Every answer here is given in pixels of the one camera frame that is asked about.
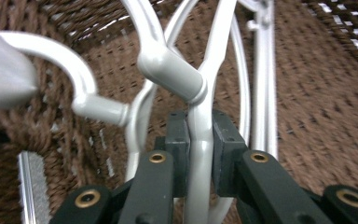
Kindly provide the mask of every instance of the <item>metal grommet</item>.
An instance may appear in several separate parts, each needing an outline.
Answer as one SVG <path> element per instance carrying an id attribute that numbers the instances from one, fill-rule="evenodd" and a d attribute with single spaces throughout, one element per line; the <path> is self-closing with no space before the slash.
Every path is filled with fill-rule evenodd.
<path id="1" fill-rule="evenodd" d="M 252 153 L 251 158 L 256 162 L 267 162 L 269 160 L 269 157 L 259 152 Z"/>
<path id="2" fill-rule="evenodd" d="M 358 193 L 350 189 L 340 189 L 336 195 L 342 202 L 358 208 Z"/>
<path id="3" fill-rule="evenodd" d="M 101 199 L 101 194 L 96 189 L 88 189 L 83 191 L 75 199 L 75 205 L 79 208 L 87 208 L 96 204 Z"/>
<path id="4" fill-rule="evenodd" d="M 153 163 L 160 163 L 165 161 L 165 156 L 161 153 L 155 153 L 149 157 L 149 160 Z"/>

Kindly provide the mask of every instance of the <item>woven wicker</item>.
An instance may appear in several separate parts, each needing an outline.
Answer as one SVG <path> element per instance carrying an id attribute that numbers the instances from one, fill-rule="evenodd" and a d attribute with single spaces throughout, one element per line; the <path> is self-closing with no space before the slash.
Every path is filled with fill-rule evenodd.
<path id="1" fill-rule="evenodd" d="M 154 3 L 162 24 L 178 2 Z M 330 7 L 331 12 L 321 6 Z M 215 7 L 215 1 L 198 3 L 178 40 L 178 48 L 196 67 L 202 61 Z M 353 12 L 358 12 L 358 1 L 281 0 L 276 4 L 280 162 L 297 183 L 317 193 L 336 183 L 358 188 L 358 48 L 352 43 L 358 41 L 358 13 Z M 253 52 L 254 36 L 245 29 L 252 15 L 241 7 L 237 13 L 252 72 L 249 52 Z M 143 78 L 136 68 L 137 34 L 130 20 L 118 20 L 125 15 L 119 2 L 109 0 L 0 0 L 0 30 L 45 35 L 72 47 L 91 66 L 101 95 L 130 102 Z M 335 23 L 337 17 L 342 24 Z M 214 106 L 236 121 L 239 87 L 233 55 L 229 43 Z M 51 214 L 75 188 L 103 184 L 114 189 L 124 179 L 123 130 L 75 116 L 66 75 L 41 59 L 33 62 L 40 92 L 27 105 L 0 110 L 0 132 L 10 138 L 9 143 L 0 143 L 0 223 L 21 222 L 16 155 L 22 149 L 44 158 Z M 186 105 L 180 99 L 158 90 L 147 148 L 156 136 L 164 135 L 168 113 L 181 108 Z M 109 176 L 108 159 L 113 176 Z M 178 209 L 174 223 L 181 222 L 180 214 Z M 225 223 L 238 222 L 233 207 Z"/>

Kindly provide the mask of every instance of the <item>curved white handle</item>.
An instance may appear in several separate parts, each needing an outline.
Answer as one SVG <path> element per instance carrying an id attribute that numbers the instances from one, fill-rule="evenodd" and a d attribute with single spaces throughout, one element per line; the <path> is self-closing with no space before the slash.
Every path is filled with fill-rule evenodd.
<path id="1" fill-rule="evenodd" d="M 128 105 L 98 95 L 91 69 L 76 52 L 41 35 L 0 32 L 8 44 L 20 51 L 57 64 L 71 79 L 75 89 L 72 108 L 79 116 L 124 125 Z"/>

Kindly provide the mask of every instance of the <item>wicker basket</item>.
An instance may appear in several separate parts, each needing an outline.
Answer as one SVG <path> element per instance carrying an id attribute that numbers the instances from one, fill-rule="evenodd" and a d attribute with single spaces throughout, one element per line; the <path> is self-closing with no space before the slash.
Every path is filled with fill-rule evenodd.
<path id="1" fill-rule="evenodd" d="M 179 1 L 153 4 L 166 24 Z M 202 61 L 215 7 L 215 1 L 199 2 L 178 40 L 179 50 L 196 67 Z M 358 12 L 358 1 L 276 4 L 280 161 L 302 187 L 317 193 L 336 183 L 358 188 L 358 48 L 353 45 L 354 39 L 358 41 L 358 13 L 353 12 Z M 129 19 L 119 20 L 126 13 L 118 1 L 0 0 L 0 30 L 45 35 L 70 46 L 93 69 L 101 95 L 128 103 L 143 78 L 136 68 L 137 34 Z M 252 15 L 241 7 L 237 13 L 244 45 L 252 52 L 254 37 L 245 29 Z M 342 24 L 335 23 L 337 18 Z M 233 55 L 229 43 L 214 106 L 238 120 Z M 253 59 L 250 53 L 247 57 L 252 72 Z M 23 149 L 44 158 L 51 214 L 73 189 L 87 184 L 114 189 L 124 178 L 123 130 L 75 116 L 67 76 L 46 61 L 33 62 L 40 92 L 27 105 L 0 110 L 0 132 L 10 138 L 0 143 L 0 223 L 21 222 L 16 155 Z M 158 90 L 147 148 L 156 136 L 164 135 L 168 113 L 181 108 L 186 105 L 180 99 Z M 180 223 L 179 209 L 176 214 L 174 222 Z M 238 221 L 233 207 L 225 223 Z"/>

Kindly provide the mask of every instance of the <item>screw hole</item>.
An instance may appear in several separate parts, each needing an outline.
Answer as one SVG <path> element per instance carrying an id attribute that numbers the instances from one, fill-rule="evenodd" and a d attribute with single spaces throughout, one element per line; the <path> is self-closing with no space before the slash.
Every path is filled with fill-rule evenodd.
<path id="1" fill-rule="evenodd" d="M 160 153 L 156 153 L 150 156 L 149 160 L 153 163 L 160 163 L 165 161 L 165 156 L 160 154 Z"/>
<path id="2" fill-rule="evenodd" d="M 358 198 L 356 198 L 355 196 L 348 194 L 348 193 L 344 193 L 344 198 L 346 198 L 347 200 L 353 202 L 353 203 L 358 203 Z"/>
<path id="3" fill-rule="evenodd" d="M 80 201 L 83 203 L 88 203 L 90 201 L 92 201 L 95 198 L 95 196 L 93 194 L 86 194 L 83 197 L 81 197 Z"/>
<path id="4" fill-rule="evenodd" d="M 251 158 L 252 158 L 252 160 L 254 160 L 256 162 L 267 162 L 269 160 L 269 158 L 266 155 L 258 153 L 258 152 L 253 153 L 251 155 Z"/>

